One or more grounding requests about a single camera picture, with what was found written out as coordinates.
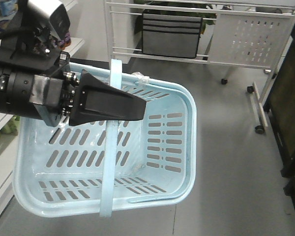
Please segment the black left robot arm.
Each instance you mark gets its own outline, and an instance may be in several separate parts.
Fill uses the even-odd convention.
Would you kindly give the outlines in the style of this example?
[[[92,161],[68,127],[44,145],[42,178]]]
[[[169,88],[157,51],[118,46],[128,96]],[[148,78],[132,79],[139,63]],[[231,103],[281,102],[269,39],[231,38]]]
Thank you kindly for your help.
[[[100,81],[87,71],[77,76],[70,55],[55,47],[70,20],[59,0],[20,0],[0,33],[0,113],[40,119],[57,126],[102,120],[142,120],[146,101]]]

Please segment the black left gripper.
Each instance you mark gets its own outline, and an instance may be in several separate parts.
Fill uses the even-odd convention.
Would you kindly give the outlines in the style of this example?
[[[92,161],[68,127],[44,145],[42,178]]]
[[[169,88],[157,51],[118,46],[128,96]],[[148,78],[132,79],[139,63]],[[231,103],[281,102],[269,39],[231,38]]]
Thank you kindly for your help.
[[[76,86],[76,75],[69,63],[70,54],[61,51],[48,55],[5,53],[4,112],[40,119],[51,127],[57,126],[70,109],[70,126],[144,118],[147,104],[144,99],[114,88],[85,70]]]

